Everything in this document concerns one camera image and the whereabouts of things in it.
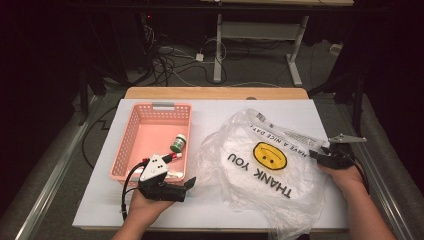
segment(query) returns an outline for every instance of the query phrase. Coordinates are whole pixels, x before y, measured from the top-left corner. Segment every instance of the smiley face print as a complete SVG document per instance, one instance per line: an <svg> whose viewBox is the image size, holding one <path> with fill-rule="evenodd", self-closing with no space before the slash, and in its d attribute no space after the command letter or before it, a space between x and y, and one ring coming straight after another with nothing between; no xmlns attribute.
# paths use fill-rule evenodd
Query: smiley face print
<svg viewBox="0 0 424 240"><path fill-rule="evenodd" d="M271 170L280 170L287 166L286 155L268 143L258 143L253 149L253 156L260 164Z"/></svg>

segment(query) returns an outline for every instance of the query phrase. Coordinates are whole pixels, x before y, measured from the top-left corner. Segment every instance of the black cable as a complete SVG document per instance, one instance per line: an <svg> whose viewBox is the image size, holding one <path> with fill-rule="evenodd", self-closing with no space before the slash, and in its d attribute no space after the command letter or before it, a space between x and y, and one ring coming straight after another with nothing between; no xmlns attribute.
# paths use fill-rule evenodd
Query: black cable
<svg viewBox="0 0 424 240"><path fill-rule="evenodd" d="M135 165L135 167L133 167L133 169L131 169L131 171L128 173L127 178L125 179L125 183L124 183L124 187L122 188L122 198L121 198L121 213L122 213L122 218L125 219L127 218L127 205L125 204L125 195L127 195L127 187L128 187L128 183L131 179L131 176L133 175L133 173L135 172L135 170L137 170L140 167L145 167L147 166L148 161L146 162L140 162L137 165Z"/></svg>
<svg viewBox="0 0 424 240"><path fill-rule="evenodd" d="M102 116L100 116L91 126L90 126L90 128L87 130L87 132L84 134L84 136L83 136L83 138L82 138L82 140L81 140L81 151L82 151L82 155L83 155L83 157L84 157L84 160L85 160L85 162L88 164L88 166L91 168L91 169L94 169L94 166L90 163L90 161L88 160L88 157L87 157L87 155L85 154L85 147L84 147L84 145L85 145L85 140L86 140L86 138L87 138L87 136L88 136L88 134L90 133L90 131L93 129L93 127L96 125L96 123L98 123L98 122L103 122L103 126L102 126L102 130L109 130L109 129L106 129L105 128L105 122L104 121L101 121L101 119L104 117L104 116L106 116L106 114L108 114L109 112L111 112L112 110L114 110L114 109L116 109L118 107L118 105L116 105L116 106L114 106L114 107L112 107L112 108L110 108L109 110L107 110L105 113L103 113L102 114Z"/></svg>

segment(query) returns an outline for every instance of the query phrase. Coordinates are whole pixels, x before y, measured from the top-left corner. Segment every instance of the pink plastic basket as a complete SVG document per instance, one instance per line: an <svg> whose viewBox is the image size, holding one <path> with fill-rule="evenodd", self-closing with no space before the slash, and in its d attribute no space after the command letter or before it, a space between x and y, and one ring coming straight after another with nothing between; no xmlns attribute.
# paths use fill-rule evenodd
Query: pink plastic basket
<svg viewBox="0 0 424 240"><path fill-rule="evenodd" d="M110 177L124 184L130 170L154 153L167 155L178 134L186 137L183 156L168 163L168 183L182 182L189 146L191 105L186 103L136 103L131 111Z"/></svg>

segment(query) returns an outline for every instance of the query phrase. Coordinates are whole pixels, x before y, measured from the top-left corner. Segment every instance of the clear plastic bag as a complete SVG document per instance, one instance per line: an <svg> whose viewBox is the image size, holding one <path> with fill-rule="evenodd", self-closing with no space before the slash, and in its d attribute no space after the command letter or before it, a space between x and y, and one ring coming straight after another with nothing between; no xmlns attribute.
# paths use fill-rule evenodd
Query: clear plastic bag
<svg viewBox="0 0 424 240"><path fill-rule="evenodd" d="M191 194L201 197L218 185L235 210L262 211L272 238L296 239L310 232L323 207L326 175L309 157L323 144L256 110L240 111L201 144Z"/></svg>

